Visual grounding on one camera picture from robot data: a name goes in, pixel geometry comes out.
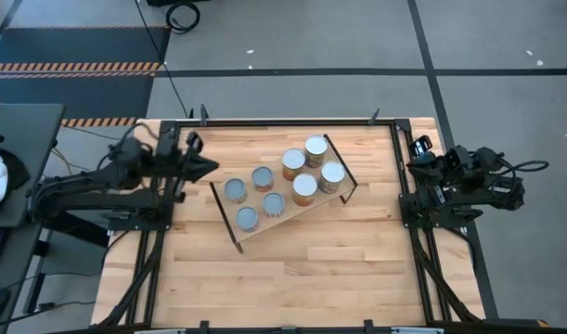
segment black desk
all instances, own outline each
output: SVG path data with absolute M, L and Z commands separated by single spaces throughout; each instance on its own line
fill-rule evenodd
M 6 213 L 1 217 L 7 221 L 0 223 L 0 227 L 18 225 L 25 219 L 25 191 L 33 188 L 40 179 L 50 150 L 55 145 L 63 113 L 61 105 L 0 106 L 0 134 L 6 137 L 0 147 L 17 155 L 30 173 L 30 180 L 15 190 L 17 194 L 11 194 L 5 203 L 4 208 L 18 213 L 4 210 Z M 40 225 L 27 224 L 11 231 L 0 257 L 0 288 L 25 278 L 41 230 Z M 11 289 L 11 299 L 0 321 L 13 315 L 21 286 L 18 284 Z M 5 331 L 6 326 L 0 327 L 0 333 Z

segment wooden tray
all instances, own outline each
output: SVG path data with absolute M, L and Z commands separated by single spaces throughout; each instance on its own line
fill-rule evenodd
M 327 194 L 320 191 L 320 189 L 317 189 L 314 202 L 312 202 L 312 204 L 310 204 L 309 206 L 302 207 L 295 204 L 295 202 L 293 201 L 291 197 L 293 194 L 293 182 L 288 181 L 283 177 L 283 162 L 281 161 L 281 159 L 268 163 L 257 162 L 256 167 L 266 166 L 273 171 L 274 184 L 273 184 L 273 188 L 268 192 L 260 192 L 254 189 L 251 173 L 244 175 L 232 175 L 232 178 L 239 178 L 242 181 L 244 181 L 244 184 L 246 185 L 246 191 L 248 193 L 248 197 L 244 202 L 240 204 L 234 203 L 226 198 L 225 190 L 224 190 L 226 184 L 225 182 L 220 182 L 220 183 L 211 182 L 211 189 L 217 201 L 217 205 L 219 206 L 221 215 L 224 218 L 224 222 L 226 223 L 227 231 L 229 232 L 229 236 L 231 237 L 232 242 L 234 242 L 239 252 L 243 252 L 243 249 L 239 245 L 241 241 L 254 237 L 266 231 L 269 228 L 275 227 L 301 213 L 310 211 L 313 208 L 322 205 L 326 202 L 329 202 L 333 199 L 341 198 L 341 201 L 343 203 L 346 203 L 351 197 L 351 195 L 353 195 L 355 188 L 357 187 L 357 182 L 355 181 L 353 175 L 351 174 L 351 171 L 349 171 L 349 168 L 347 168 L 347 165 L 343 161 L 341 155 L 339 154 L 339 151 L 337 151 L 337 149 L 332 144 L 330 137 L 326 134 L 324 134 L 323 136 L 325 137 L 325 139 L 329 144 L 329 148 L 325 152 L 324 163 L 330 161 L 335 161 L 340 163 L 345 169 L 346 175 L 345 178 L 343 178 L 343 180 L 341 181 L 339 190 L 337 190 L 337 192 L 333 194 Z M 303 166 L 302 173 L 309 173 L 313 175 L 316 178 L 316 180 L 318 180 L 318 178 L 320 177 L 321 167 L 322 166 L 317 168 L 310 168 L 308 166 Z M 279 217 L 269 218 L 268 216 L 266 216 L 263 210 L 263 205 L 262 205 L 263 197 L 271 192 L 279 193 L 285 199 L 285 209 L 283 211 L 283 214 L 280 215 Z M 351 194 L 349 194 L 349 196 L 346 199 L 342 195 L 348 192 L 351 192 Z M 238 210 L 243 207 L 251 207 L 258 212 L 258 227 L 252 232 L 244 232 L 236 224 L 236 216 L 238 215 Z

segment can lid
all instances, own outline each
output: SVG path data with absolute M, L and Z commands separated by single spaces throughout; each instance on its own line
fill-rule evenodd
M 316 179 L 308 173 L 301 173 L 293 179 L 293 190 L 300 196 L 312 196 L 316 188 Z
M 258 167 L 252 172 L 252 181 L 257 186 L 268 186 L 273 181 L 273 171 L 268 167 Z
M 338 162 L 327 162 L 322 166 L 322 177 L 329 182 L 340 182 L 345 177 L 345 170 Z
M 246 185 L 240 179 L 231 179 L 226 182 L 226 196 L 229 199 L 237 199 L 244 195 Z
M 291 148 L 283 153 L 283 165 L 287 168 L 298 169 L 305 164 L 305 156 L 300 149 Z
M 263 209 L 267 213 L 280 213 L 285 207 L 285 199 L 278 193 L 266 194 L 263 197 Z
M 245 207 L 238 210 L 236 223 L 241 229 L 252 229 L 258 224 L 258 213 L 255 209 Z
M 311 135 L 305 141 L 305 149 L 312 154 L 322 154 L 327 148 L 329 148 L 329 144 L 322 135 Z

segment can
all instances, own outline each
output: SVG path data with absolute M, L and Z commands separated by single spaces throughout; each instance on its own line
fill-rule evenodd
M 339 190 L 342 179 L 345 177 L 345 170 L 338 162 L 327 162 L 320 170 L 318 189 L 327 194 L 333 194 Z
M 263 197 L 263 210 L 269 218 L 279 217 L 285 209 L 285 199 L 281 194 L 269 193 Z
M 301 173 L 293 180 L 293 201 L 299 206 L 312 204 L 316 194 L 316 179 L 308 174 Z
M 305 164 L 305 156 L 300 149 L 291 148 L 283 153 L 283 177 L 286 180 L 293 181 L 295 176 L 302 172 Z
M 241 208 L 236 215 L 236 223 L 244 232 L 252 232 L 258 228 L 258 212 L 250 207 Z
M 258 167 L 252 172 L 252 181 L 256 190 L 269 191 L 273 188 L 273 171 L 268 167 Z
M 322 165 L 329 144 L 322 135 L 312 135 L 305 141 L 305 164 L 316 168 Z
M 226 182 L 225 193 L 227 199 L 240 204 L 248 197 L 244 181 L 235 178 Z

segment tin can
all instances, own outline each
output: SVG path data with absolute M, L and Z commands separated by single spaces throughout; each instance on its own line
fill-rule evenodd
M 252 172 L 252 181 L 256 190 L 269 191 L 273 188 L 273 171 L 268 167 L 258 167 Z
M 302 172 L 305 164 L 305 156 L 300 149 L 291 148 L 283 153 L 283 177 L 286 180 L 293 181 L 295 176 Z
M 225 193 L 227 199 L 237 204 L 242 203 L 248 197 L 244 181 L 237 178 L 226 182 Z
M 258 212 L 250 207 L 241 208 L 236 215 L 236 223 L 244 232 L 252 232 L 258 228 Z
M 318 189 L 327 194 L 333 194 L 339 190 L 342 179 L 345 177 L 345 170 L 338 162 L 327 162 L 320 170 Z
M 263 197 L 263 210 L 269 218 L 279 217 L 285 209 L 285 199 L 281 194 L 269 193 Z
M 316 194 L 316 179 L 308 174 L 301 173 L 293 180 L 293 201 L 299 206 L 312 204 Z
M 322 135 L 312 135 L 305 141 L 305 164 L 316 168 L 322 165 L 329 144 Z

